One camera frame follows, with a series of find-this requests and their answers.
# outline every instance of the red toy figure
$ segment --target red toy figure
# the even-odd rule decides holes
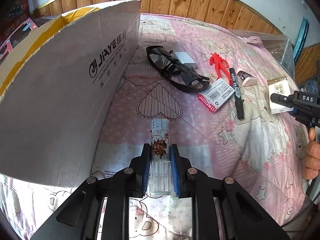
[[[225,75],[227,76],[228,80],[229,80],[229,85],[232,86],[233,85],[233,81],[231,79],[230,73],[229,71],[226,70],[226,67],[223,65],[223,62],[226,64],[227,68],[229,67],[228,62],[221,58],[217,53],[211,53],[211,58],[209,61],[209,64],[212,65],[214,63],[214,69],[217,73],[217,77],[221,78],[221,74],[220,74],[220,69],[225,73]]]

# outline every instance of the white phone charger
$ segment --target white phone charger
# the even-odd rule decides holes
[[[196,68],[197,64],[186,52],[175,52],[172,54],[172,57],[179,60],[181,64],[185,65],[188,68]]]

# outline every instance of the finger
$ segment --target finger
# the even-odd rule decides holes
[[[316,159],[320,159],[320,143],[310,141],[307,147],[308,155]]]
[[[302,176],[304,179],[314,179],[318,176],[319,171],[315,171],[313,169],[304,168],[302,171]]]
[[[313,127],[311,127],[309,130],[309,140],[313,141],[315,137],[316,137],[316,130]]]
[[[307,168],[310,168],[316,171],[320,170],[320,159],[316,159],[314,157],[307,155],[304,159],[304,163]]]

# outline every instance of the black marker pen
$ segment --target black marker pen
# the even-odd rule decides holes
[[[243,103],[241,100],[240,88],[239,88],[236,72],[233,68],[230,68],[229,72],[233,81],[232,87],[235,90],[235,105],[236,105],[236,111],[237,111],[237,118],[239,120],[243,120],[244,119]]]

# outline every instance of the quilted bedspread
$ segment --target quilted bedspread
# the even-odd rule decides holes
[[[240,87],[245,119],[236,118],[233,97],[211,114],[197,95],[174,88],[148,63],[150,45],[188,52],[197,63],[197,73],[211,82],[217,76],[209,65],[213,52],[230,67],[257,77],[256,85]],[[142,14],[139,47],[106,116],[91,175],[101,171],[108,177],[127,167],[150,142],[151,120],[167,118],[170,142],[193,167],[218,179],[232,176],[277,223],[286,223],[305,198],[301,165],[308,139],[306,128],[289,114],[270,113],[267,80],[283,75],[286,72],[265,48],[247,44],[219,26]],[[297,89],[290,78],[289,83],[292,91]],[[73,190],[0,175],[0,207],[18,235],[30,239]],[[131,199],[129,216],[130,238],[191,238],[190,199],[148,195]]]

